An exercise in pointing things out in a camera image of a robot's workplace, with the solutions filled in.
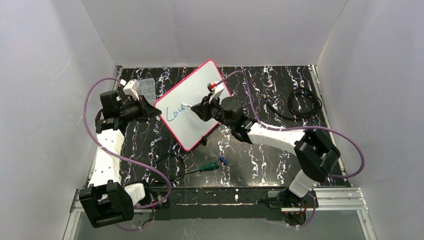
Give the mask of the pink framed whiteboard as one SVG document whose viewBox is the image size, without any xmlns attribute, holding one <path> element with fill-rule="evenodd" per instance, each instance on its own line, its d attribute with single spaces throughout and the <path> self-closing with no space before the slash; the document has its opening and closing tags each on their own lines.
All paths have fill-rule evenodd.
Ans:
<svg viewBox="0 0 424 240">
<path fill-rule="evenodd" d="M 214 60 L 209 59 L 168 90 L 155 103 L 161 120 L 185 151 L 191 151 L 219 122 L 202 121 L 191 109 L 181 104 L 196 105 L 210 92 L 207 85 L 222 79 Z"/>
</svg>

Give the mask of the blue marker cap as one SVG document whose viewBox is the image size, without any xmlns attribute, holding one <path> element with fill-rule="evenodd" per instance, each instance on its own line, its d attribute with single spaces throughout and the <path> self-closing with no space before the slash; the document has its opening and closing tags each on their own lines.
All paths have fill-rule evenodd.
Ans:
<svg viewBox="0 0 424 240">
<path fill-rule="evenodd" d="M 219 160 L 226 166 L 228 164 L 227 160 L 224 157 L 220 157 Z"/>
</svg>

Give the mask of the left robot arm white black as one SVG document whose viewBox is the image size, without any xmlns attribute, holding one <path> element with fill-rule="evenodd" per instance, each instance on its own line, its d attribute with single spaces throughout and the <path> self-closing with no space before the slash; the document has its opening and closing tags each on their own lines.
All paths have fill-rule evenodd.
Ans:
<svg viewBox="0 0 424 240">
<path fill-rule="evenodd" d="M 126 127 L 132 121 L 148 121 L 161 114 L 142 94 L 133 90 L 100 94 L 102 108 L 95 121 L 98 146 L 93 174 L 78 198 L 94 228 L 132 220 L 134 207 L 146 197 L 145 182 L 121 185 L 119 158 Z"/>
</svg>

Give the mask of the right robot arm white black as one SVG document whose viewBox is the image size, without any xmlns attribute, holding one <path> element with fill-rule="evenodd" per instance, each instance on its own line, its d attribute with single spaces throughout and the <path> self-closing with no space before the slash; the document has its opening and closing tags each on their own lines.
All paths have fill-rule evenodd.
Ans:
<svg viewBox="0 0 424 240">
<path fill-rule="evenodd" d="M 261 124 L 246 116 L 235 97 L 219 99 L 209 94 L 189 109 L 204 122 L 214 119 L 225 125 L 240 142 L 267 145 L 296 156 L 301 169 L 288 187 L 269 192 L 260 200 L 271 209 L 302 206 L 305 196 L 327 179 L 341 156 L 325 133 L 316 129 L 277 130 L 275 126 Z"/>
</svg>

